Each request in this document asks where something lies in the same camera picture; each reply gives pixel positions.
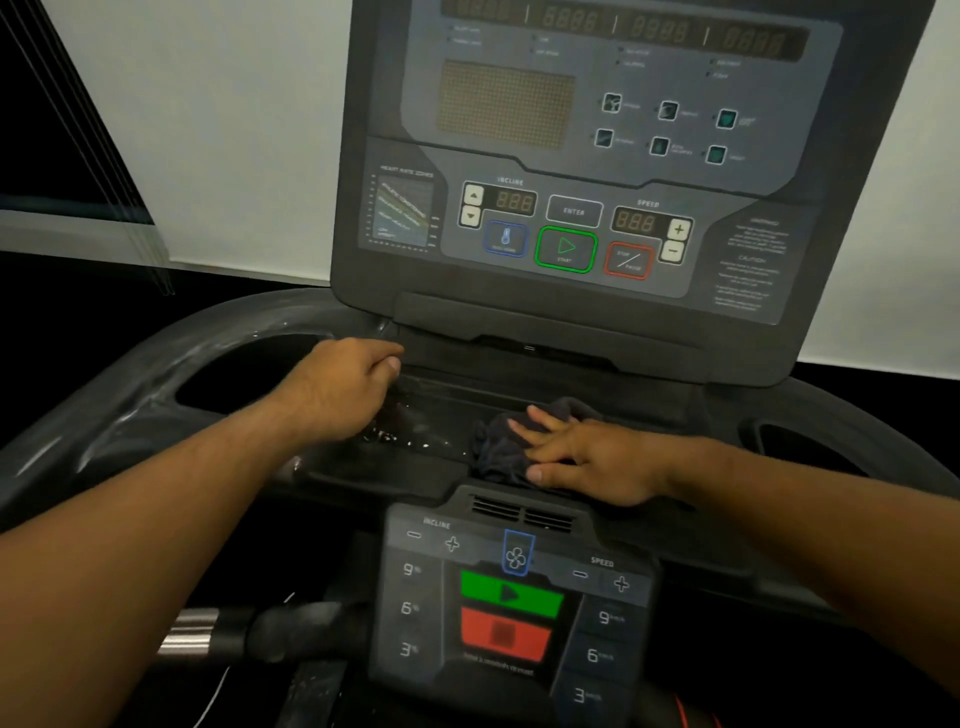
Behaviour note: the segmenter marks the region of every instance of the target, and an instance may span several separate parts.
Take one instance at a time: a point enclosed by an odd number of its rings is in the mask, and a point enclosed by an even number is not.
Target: enter button
[[[568,223],[583,228],[598,228],[603,216],[603,203],[576,197],[550,195],[546,219],[552,223]]]

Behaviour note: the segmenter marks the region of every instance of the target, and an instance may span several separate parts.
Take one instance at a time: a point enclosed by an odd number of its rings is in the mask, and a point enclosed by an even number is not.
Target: digit display
[[[501,212],[513,212],[517,215],[533,215],[537,206],[536,192],[520,192],[515,189],[493,189],[496,197],[493,200],[493,209]]]
[[[660,212],[650,212],[649,210],[634,209],[633,207],[618,207],[613,213],[611,230],[613,232],[623,232],[628,235],[658,237],[662,240],[671,237],[670,227],[678,223],[689,223],[689,225],[686,226],[687,235],[693,230],[693,221],[689,218],[664,215]],[[673,239],[685,240],[685,238],[676,236],[673,236]]]
[[[799,61],[810,36],[807,28],[547,0],[443,0],[442,12],[465,20],[545,32],[606,37],[770,61]]]

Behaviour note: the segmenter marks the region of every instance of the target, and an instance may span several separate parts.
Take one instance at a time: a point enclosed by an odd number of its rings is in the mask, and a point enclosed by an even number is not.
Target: fingers
[[[383,392],[387,391],[398,376],[400,376],[400,360],[395,356],[388,356],[370,371],[371,381]]]
[[[381,339],[342,339],[339,343],[341,346],[354,349],[367,368],[371,368],[388,356],[403,354],[402,346]]]
[[[560,432],[570,426],[563,420],[558,420],[553,415],[549,414],[548,412],[544,412],[542,409],[533,404],[527,407],[527,414],[530,416],[531,420],[538,425],[543,425],[551,432]]]
[[[541,488],[583,491],[586,487],[584,469],[577,465],[560,465],[559,463],[532,465],[527,469],[527,479]]]
[[[559,463],[561,460],[579,462],[571,431],[550,435],[542,445],[527,450],[527,457],[538,463]]]
[[[522,437],[533,446],[543,445],[547,440],[553,437],[553,435],[549,432],[535,432],[532,429],[527,429],[516,420],[507,420],[507,425],[509,425],[510,429],[513,430],[517,435]]]

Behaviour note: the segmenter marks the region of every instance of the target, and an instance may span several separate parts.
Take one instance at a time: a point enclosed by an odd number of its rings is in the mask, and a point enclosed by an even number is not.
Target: black towel
[[[599,412],[572,397],[564,397],[543,409],[564,422],[571,417],[581,422],[603,422]],[[484,480],[533,488],[535,486],[527,480],[527,468],[533,465],[533,461],[524,453],[530,446],[510,429],[507,420],[515,420],[536,432],[546,432],[546,428],[531,420],[526,412],[504,412],[494,417],[489,425],[476,423],[473,426],[473,468]]]

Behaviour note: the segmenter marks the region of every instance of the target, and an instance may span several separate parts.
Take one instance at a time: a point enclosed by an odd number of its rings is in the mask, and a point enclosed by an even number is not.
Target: green button
[[[564,595],[472,571],[460,572],[460,594],[467,599],[486,601],[550,619],[560,613],[560,605],[564,602]]]
[[[596,255],[597,236],[592,232],[547,226],[540,231],[534,260],[544,268],[589,273]]]

